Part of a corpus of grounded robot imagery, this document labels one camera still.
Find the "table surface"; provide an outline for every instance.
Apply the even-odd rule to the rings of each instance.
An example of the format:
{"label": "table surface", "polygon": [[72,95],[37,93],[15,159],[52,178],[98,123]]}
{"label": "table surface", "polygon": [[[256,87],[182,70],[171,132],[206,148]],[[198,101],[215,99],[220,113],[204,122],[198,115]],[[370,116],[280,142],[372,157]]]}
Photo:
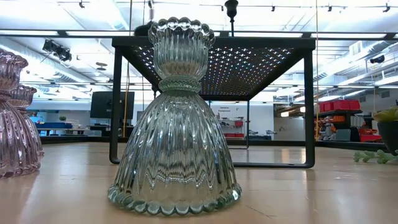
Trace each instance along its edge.
{"label": "table surface", "polygon": [[[121,154],[125,144],[119,144]],[[351,150],[318,147],[313,169],[236,169],[240,202],[187,217],[149,217],[108,202],[118,167],[109,144],[45,145],[40,172],[0,180],[1,223],[397,223],[398,163],[355,163]],[[231,150],[235,162],[303,162],[301,147]]]}

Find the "ribbed glass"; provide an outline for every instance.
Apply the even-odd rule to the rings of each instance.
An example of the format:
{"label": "ribbed glass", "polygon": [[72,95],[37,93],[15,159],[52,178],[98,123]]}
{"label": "ribbed glass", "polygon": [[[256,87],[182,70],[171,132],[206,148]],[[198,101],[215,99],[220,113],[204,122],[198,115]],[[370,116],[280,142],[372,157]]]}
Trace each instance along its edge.
{"label": "ribbed glass", "polygon": [[40,167],[23,115],[9,102],[27,61],[0,49],[0,178],[29,174]]}
{"label": "ribbed glass", "polygon": [[134,128],[108,197],[119,207],[151,215],[231,205],[241,196],[231,155],[220,124],[197,94],[213,31],[172,17],[154,23],[149,38],[163,93]]}

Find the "glass vase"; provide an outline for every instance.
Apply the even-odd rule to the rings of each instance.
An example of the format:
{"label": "glass vase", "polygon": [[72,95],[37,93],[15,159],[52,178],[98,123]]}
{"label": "glass vase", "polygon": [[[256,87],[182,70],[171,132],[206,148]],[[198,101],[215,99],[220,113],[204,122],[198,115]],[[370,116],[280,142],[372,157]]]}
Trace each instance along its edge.
{"label": "glass vase", "polygon": [[240,198],[241,187],[221,126],[198,95],[214,33],[199,21],[172,17],[153,23],[149,40],[162,94],[134,128],[108,197],[151,215],[225,208]]}
{"label": "glass vase", "polygon": [[[42,141],[40,140],[39,132],[37,131],[36,125],[28,117],[26,108],[32,104],[33,94],[37,90],[32,87],[18,85],[17,88],[10,91],[11,99],[8,101],[12,106],[14,106],[24,118],[25,130],[28,133],[28,143],[30,152],[36,154],[37,156],[43,156]],[[32,156],[32,161],[37,162],[37,158]]]}
{"label": "glass vase", "polygon": [[0,49],[0,178],[35,171],[26,155],[29,143],[24,118],[7,102],[27,65],[21,56]]}

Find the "desk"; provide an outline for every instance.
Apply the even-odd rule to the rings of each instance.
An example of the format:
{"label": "desk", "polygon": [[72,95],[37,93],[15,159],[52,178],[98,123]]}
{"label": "desk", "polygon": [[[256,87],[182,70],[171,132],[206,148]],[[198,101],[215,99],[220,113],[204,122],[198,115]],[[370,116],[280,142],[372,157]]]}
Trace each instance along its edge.
{"label": "desk", "polygon": [[73,134],[74,131],[77,131],[77,135],[82,135],[84,131],[88,131],[88,129],[84,128],[37,128],[38,132],[46,131],[46,136],[50,136],[50,132],[54,131],[56,134],[57,131],[65,131],[67,134]]}

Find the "pink glass vase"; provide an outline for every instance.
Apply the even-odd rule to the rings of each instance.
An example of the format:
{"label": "pink glass vase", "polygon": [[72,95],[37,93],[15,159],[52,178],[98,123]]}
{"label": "pink glass vase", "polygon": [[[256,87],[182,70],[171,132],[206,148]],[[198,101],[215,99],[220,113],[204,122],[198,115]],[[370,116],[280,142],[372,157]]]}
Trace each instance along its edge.
{"label": "pink glass vase", "polygon": [[23,115],[29,140],[31,140],[30,146],[32,150],[38,156],[43,156],[44,152],[39,132],[37,131],[36,125],[26,114],[26,108],[32,104],[33,94],[36,92],[37,90],[35,88],[18,85],[16,89],[10,91],[11,99],[8,102]]}
{"label": "pink glass vase", "polygon": [[28,174],[40,164],[29,155],[24,117],[9,102],[27,60],[0,49],[0,178]]}

